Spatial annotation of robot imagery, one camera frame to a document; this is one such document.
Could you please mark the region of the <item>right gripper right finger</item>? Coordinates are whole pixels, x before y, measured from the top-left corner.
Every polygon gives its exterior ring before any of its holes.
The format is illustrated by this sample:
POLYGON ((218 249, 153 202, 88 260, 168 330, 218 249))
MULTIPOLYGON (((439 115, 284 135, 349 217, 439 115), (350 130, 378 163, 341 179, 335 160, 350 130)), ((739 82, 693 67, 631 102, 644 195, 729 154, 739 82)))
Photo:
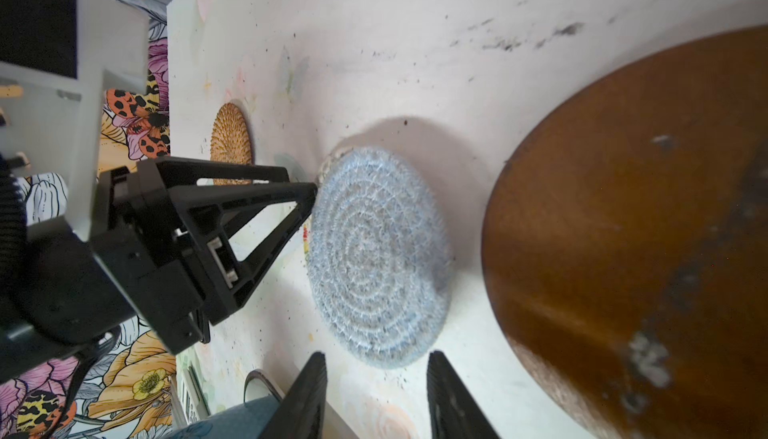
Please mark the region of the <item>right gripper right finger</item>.
POLYGON ((429 355, 427 397, 433 438, 499 439, 442 351, 429 355))

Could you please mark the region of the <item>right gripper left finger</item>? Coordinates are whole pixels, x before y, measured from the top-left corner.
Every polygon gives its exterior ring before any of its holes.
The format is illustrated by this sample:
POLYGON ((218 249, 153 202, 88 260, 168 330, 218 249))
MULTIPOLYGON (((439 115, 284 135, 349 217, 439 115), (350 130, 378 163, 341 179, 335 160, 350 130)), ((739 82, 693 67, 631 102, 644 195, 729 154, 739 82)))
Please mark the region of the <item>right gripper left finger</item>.
POLYGON ((259 439, 318 439, 325 419, 325 354, 314 352, 294 381, 259 439))

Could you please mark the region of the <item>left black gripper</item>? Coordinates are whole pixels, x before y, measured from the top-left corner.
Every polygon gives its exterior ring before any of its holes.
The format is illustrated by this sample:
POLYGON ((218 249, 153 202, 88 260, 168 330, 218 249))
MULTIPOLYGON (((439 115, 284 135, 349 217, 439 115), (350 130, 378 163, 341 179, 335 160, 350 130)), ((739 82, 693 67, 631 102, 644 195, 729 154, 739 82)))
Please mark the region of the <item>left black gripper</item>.
POLYGON ((61 217, 28 225, 1 171, 1 377, 97 356, 138 316, 179 353, 242 309, 309 217, 318 187, 280 166, 165 156, 100 175, 88 239, 61 217), (234 235, 267 207, 293 210, 238 258, 234 235))

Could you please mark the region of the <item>woven straw round coaster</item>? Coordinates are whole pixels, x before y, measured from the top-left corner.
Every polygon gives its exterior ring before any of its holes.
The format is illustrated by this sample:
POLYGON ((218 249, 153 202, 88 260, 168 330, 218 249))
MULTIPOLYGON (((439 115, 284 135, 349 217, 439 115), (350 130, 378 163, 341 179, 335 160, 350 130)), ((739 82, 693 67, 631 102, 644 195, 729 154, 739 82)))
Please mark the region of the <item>woven straw round coaster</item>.
POLYGON ((241 109, 227 102, 218 110, 211 132, 210 160, 239 165, 253 164, 253 150, 241 109))

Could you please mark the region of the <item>beige woven round coaster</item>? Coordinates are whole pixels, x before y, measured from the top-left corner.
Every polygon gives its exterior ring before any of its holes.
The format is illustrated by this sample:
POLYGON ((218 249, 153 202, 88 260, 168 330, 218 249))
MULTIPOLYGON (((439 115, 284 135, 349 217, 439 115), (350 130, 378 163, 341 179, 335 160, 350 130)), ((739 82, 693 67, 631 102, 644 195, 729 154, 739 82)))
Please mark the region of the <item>beige woven round coaster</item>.
POLYGON ((321 163, 317 176, 316 183, 322 185, 326 177, 333 169, 333 167, 348 153, 354 150, 353 146, 338 147, 332 151, 321 163))

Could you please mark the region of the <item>blue grey woven coaster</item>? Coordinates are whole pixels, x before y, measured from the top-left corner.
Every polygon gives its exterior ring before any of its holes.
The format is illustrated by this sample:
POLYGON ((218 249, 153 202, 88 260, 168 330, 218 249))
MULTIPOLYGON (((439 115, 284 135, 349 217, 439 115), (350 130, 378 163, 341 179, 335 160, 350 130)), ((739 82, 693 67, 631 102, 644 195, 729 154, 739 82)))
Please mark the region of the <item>blue grey woven coaster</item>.
POLYGON ((312 210, 307 271, 320 316, 350 354, 384 369, 416 361, 441 333, 455 277, 427 182, 386 149, 335 159, 312 210))

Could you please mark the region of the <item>glossy brown round coaster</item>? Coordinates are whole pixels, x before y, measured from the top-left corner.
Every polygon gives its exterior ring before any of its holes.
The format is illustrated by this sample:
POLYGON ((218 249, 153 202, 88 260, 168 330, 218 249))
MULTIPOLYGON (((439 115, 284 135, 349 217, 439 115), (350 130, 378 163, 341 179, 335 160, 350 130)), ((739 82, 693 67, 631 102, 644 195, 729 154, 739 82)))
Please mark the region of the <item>glossy brown round coaster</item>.
POLYGON ((619 68, 517 147, 482 231, 488 297, 598 438, 767 434, 767 30, 619 68))

